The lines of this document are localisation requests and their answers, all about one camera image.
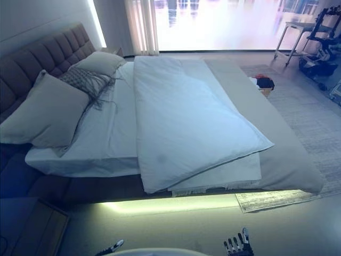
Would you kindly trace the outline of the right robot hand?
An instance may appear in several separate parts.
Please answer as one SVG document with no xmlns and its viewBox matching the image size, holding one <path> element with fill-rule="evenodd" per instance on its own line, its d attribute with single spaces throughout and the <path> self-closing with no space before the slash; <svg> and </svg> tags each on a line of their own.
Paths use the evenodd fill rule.
<svg viewBox="0 0 341 256">
<path fill-rule="evenodd" d="M 254 256 L 254 251 L 249 241 L 249 232 L 246 227 L 242 228 L 238 237 L 228 238 L 223 242 L 223 246 L 228 256 Z"/>
</svg>

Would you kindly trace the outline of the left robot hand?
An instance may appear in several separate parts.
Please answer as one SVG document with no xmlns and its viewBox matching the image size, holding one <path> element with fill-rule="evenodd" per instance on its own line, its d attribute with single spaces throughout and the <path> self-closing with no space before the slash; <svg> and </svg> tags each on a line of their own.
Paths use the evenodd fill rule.
<svg viewBox="0 0 341 256">
<path fill-rule="evenodd" d="M 114 253 L 117 249 L 119 249 L 122 245 L 124 244 L 124 240 L 121 239 L 119 241 L 117 241 L 114 245 L 98 252 L 95 256 L 101 256 L 101 255 L 107 255 L 110 253 Z"/>
</svg>

